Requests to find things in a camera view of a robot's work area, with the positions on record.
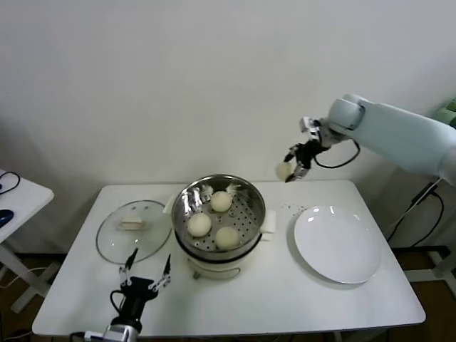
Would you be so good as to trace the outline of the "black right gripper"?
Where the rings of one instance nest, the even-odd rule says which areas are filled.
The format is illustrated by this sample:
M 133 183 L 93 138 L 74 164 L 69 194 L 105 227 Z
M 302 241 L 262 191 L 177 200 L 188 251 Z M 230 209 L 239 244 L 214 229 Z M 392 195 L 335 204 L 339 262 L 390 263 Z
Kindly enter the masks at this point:
M 286 178 L 286 183 L 304 178 L 309 171 L 309 168 L 306 167 L 311 167 L 311 162 L 317 155 L 341 142 L 341 135 L 332 132 L 325 125 L 318 124 L 308 128 L 307 132 L 309 133 L 307 142 L 291 146 L 284 158 L 284 162 L 291 162 L 295 159 L 297 163 L 290 166 L 290 174 Z

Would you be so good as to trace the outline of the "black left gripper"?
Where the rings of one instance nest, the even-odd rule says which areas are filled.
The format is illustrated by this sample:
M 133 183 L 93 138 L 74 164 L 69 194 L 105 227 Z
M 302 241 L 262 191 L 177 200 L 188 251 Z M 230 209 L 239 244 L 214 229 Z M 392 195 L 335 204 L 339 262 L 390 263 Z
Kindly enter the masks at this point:
M 135 263 L 138 248 L 127 258 L 119 268 L 120 285 L 123 287 L 123 318 L 138 322 L 141 319 L 145 305 L 157 297 L 156 291 L 161 291 L 171 282 L 171 254 L 168 255 L 165 268 L 158 281 L 131 277 L 130 270 Z

